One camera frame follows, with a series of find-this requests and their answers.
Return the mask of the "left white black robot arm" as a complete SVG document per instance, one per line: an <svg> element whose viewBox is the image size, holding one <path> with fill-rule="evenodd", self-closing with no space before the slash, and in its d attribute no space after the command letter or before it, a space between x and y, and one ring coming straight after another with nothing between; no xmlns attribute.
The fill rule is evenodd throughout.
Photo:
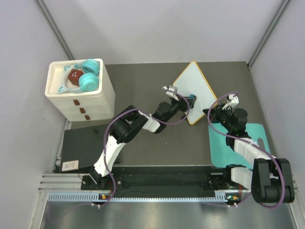
<svg viewBox="0 0 305 229"><path fill-rule="evenodd" d="M197 97L178 95L171 98L171 102L162 102L154 114L145 114L130 105L119 115L112 119L106 128L103 139L103 150L100 158L93 165L89 174L91 183L97 189L103 189L108 184L107 175L111 173L112 166L122 148L132 141L141 130L148 130L158 134L168 125L175 125L169 120L179 111L188 115L194 108Z"/></svg>

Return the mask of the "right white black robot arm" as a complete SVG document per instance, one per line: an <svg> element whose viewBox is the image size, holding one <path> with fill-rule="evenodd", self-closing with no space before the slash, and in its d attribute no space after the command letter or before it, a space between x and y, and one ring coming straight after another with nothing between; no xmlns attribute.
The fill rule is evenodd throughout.
<svg viewBox="0 0 305 229"><path fill-rule="evenodd" d="M210 110L204 109L203 113L209 125L221 124L227 130L226 145L253 165L251 169L242 165L227 166L228 173L222 177L226 188L241 184L251 190L257 203L268 208L295 200L289 161L273 157L254 142L246 131L248 113L244 109L219 104Z"/></svg>

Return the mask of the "yellow framed whiteboard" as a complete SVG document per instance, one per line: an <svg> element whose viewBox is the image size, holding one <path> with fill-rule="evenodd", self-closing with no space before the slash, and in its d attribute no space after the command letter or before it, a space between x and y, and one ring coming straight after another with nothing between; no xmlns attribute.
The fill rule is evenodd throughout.
<svg viewBox="0 0 305 229"><path fill-rule="evenodd" d="M194 107L187 116L190 125L198 122L204 116L203 110L209 109L217 100L215 93L195 61L188 64L173 82L173 86L177 87L177 92L184 97L192 94L196 96Z"/></svg>

